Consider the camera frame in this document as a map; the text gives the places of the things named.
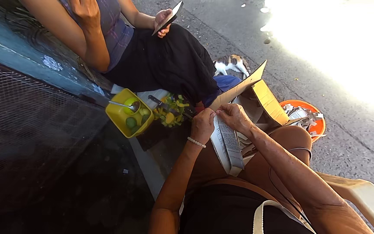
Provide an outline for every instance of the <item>yellow container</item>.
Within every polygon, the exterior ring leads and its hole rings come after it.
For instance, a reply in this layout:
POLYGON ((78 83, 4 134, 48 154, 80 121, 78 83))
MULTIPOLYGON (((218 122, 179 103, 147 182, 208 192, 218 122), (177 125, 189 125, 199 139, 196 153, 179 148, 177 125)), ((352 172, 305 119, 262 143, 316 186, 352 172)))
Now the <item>yellow container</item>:
MULTIPOLYGON (((117 103, 124 103, 129 98, 138 98, 132 91, 129 89, 124 89, 120 93, 116 94, 111 101, 117 102, 117 103)), ((106 114, 109 116, 109 119, 112 120, 112 122, 118 127, 118 129, 122 132, 124 136, 127 138, 135 137, 141 134, 147 127, 153 122, 154 120, 154 114, 153 111, 141 100, 140 108, 147 108, 150 111, 150 116, 148 117, 148 120, 136 131, 134 134, 131 134, 131 130, 126 126, 125 120, 128 117, 134 117, 137 121, 137 125, 141 125, 142 115, 139 113, 139 111, 135 114, 125 114, 123 111, 124 107, 118 106, 115 104, 108 104, 105 111, 106 114)))

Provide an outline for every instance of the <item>black pants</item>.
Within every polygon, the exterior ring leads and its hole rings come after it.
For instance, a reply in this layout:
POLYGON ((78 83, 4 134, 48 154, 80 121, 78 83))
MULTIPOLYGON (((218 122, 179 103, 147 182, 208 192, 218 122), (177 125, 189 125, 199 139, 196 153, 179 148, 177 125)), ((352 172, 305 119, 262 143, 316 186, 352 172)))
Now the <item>black pants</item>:
POLYGON ((171 24, 164 38, 152 32, 134 29, 120 61, 105 77, 133 92, 165 89, 192 103, 218 92, 210 55, 193 35, 178 24, 171 24))

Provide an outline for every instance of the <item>hand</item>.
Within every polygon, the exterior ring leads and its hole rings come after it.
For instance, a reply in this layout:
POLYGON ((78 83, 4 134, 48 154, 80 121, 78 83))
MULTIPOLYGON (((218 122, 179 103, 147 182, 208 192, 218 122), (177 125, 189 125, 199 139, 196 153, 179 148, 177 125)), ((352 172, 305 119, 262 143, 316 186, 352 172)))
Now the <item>hand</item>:
MULTIPOLYGON (((157 13, 155 16, 154 20, 154 29, 157 29, 157 26, 161 21, 163 21, 169 14, 171 14, 172 9, 166 9, 166 10, 161 10, 157 13)), ((171 24, 169 24, 166 28, 162 29, 161 31, 158 32, 158 37, 163 38, 168 32, 169 32, 169 27, 171 24)))
POLYGON ((190 137, 205 145, 214 131, 213 119, 215 116, 216 113, 210 108, 206 108, 194 116, 190 137))
POLYGON ((101 13, 96 0, 70 0, 70 5, 83 30, 100 29, 101 13))
POLYGON ((252 129, 258 129, 249 119, 243 107, 239 104, 223 104, 217 110, 216 114, 233 130, 250 137, 252 129))

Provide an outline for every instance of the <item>black shirt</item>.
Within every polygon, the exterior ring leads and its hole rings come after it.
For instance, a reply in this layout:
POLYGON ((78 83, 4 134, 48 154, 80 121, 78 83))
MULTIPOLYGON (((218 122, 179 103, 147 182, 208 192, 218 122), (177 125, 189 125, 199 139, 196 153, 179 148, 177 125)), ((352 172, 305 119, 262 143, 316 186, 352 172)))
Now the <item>black shirt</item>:
MULTIPOLYGON (((180 234, 251 234, 255 210, 267 199, 252 190, 230 184, 202 187, 185 204, 180 217, 180 234)), ((312 234, 281 210, 263 208, 266 234, 312 234)))

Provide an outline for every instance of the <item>sunlight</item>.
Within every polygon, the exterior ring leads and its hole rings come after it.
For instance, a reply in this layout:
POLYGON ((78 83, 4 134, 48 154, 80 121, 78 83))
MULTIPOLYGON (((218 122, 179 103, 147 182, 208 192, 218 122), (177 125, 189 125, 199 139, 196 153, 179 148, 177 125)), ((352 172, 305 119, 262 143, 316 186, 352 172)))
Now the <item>sunlight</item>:
POLYGON ((374 104, 374 0, 265 0, 264 8, 272 18, 261 31, 374 104))

